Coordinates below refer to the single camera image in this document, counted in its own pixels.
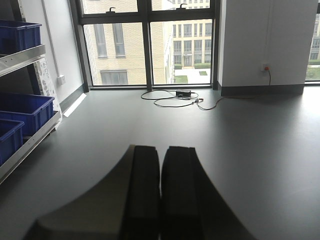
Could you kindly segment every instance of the metal shelf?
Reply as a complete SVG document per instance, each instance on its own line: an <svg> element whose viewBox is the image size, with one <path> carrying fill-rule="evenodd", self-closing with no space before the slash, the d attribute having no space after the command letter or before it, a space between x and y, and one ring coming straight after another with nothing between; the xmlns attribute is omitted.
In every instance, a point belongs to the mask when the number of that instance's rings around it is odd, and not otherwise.
<svg viewBox="0 0 320 240"><path fill-rule="evenodd" d="M38 146L41 141L54 129L61 113L55 112L49 119L22 147L20 147L2 166L0 166L0 184L19 166L20 163Z"/></svg>
<svg viewBox="0 0 320 240"><path fill-rule="evenodd" d="M33 64L44 58L41 55L45 53L46 47L42 44L11 55L0 57L0 77Z"/></svg>

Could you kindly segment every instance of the wall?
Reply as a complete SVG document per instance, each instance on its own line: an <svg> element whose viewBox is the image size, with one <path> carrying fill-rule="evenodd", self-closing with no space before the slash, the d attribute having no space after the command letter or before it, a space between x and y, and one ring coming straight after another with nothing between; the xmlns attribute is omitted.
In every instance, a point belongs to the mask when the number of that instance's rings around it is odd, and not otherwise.
<svg viewBox="0 0 320 240"><path fill-rule="evenodd" d="M223 87L303 84L317 0L223 0Z"/></svg>
<svg viewBox="0 0 320 240"><path fill-rule="evenodd" d="M55 50L55 65L53 49L50 45L49 32L41 0L22 0L22 6L27 22L40 23L41 43L45 44L46 59L58 100L61 103L82 84L81 67L78 58L74 29L69 12L68 0L45 0L47 18ZM66 83L57 83L58 71L65 75Z"/></svg>

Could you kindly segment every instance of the gray floor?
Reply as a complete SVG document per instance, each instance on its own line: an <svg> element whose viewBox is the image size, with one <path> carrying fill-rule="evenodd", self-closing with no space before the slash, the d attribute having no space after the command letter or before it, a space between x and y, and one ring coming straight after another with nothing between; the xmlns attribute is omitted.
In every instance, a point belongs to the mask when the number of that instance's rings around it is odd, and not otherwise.
<svg viewBox="0 0 320 240"><path fill-rule="evenodd" d="M218 95L196 90L204 107ZM129 144L195 147L210 179L259 240L320 239L320 87L303 95L225 99L211 111L160 108L141 90L91 91L0 185L0 240L73 200Z"/></svg>

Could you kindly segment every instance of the power adapter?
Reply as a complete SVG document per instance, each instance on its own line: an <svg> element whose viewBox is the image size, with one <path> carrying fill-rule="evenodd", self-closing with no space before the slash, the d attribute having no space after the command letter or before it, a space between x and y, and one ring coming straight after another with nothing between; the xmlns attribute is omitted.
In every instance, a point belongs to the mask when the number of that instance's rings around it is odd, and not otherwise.
<svg viewBox="0 0 320 240"><path fill-rule="evenodd" d="M186 97L186 98L191 98L191 90L183 90L183 89L177 89L175 91L175 95L177 97Z"/></svg>

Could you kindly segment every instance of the storage bin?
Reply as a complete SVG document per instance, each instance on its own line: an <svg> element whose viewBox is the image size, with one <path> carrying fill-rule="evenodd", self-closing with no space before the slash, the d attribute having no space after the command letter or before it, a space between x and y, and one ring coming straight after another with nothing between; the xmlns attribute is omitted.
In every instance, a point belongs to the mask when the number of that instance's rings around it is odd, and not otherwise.
<svg viewBox="0 0 320 240"><path fill-rule="evenodd" d="M0 166L23 144L23 121L0 119Z"/></svg>
<svg viewBox="0 0 320 240"><path fill-rule="evenodd" d="M54 115L51 96L0 93L0 119L24 122L22 134L32 136Z"/></svg>
<svg viewBox="0 0 320 240"><path fill-rule="evenodd" d="M41 44L38 23L0 20L0 54L13 54Z"/></svg>

